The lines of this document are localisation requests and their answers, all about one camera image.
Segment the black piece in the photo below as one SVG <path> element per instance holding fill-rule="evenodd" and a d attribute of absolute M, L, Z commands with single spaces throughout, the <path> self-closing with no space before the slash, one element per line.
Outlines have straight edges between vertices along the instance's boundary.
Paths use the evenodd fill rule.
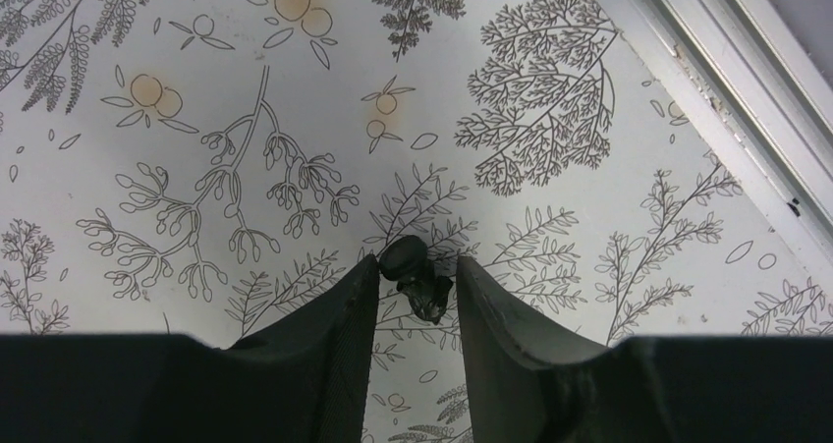
<path fill-rule="evenodd" d="M 448 309 L 453 281 L 438 275 L 428 257 L 428 246 L 418 236 L 407 235 L 393 242 L 378 258 L 381 275 L 396 283 L 413 314 L 438 325 Z"/>

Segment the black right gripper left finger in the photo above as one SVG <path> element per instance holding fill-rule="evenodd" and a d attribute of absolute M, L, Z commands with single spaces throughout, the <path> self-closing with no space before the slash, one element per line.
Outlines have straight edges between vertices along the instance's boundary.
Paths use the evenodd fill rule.
<path fill-rule="evenodd" d="M 358 442 L 378 307 L 367 256 L 221 349 L 183 334 L 5 335 L 5 442 Z"/>

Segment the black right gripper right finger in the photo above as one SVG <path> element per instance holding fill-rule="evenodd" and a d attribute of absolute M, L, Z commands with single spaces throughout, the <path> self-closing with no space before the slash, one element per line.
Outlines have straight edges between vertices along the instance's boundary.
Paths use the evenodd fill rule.
<path fill-rule="evenodd" d="M 605 347 L 456 271 L 477 442 L 828 442 L 828 337 L 648 335 Z"/>

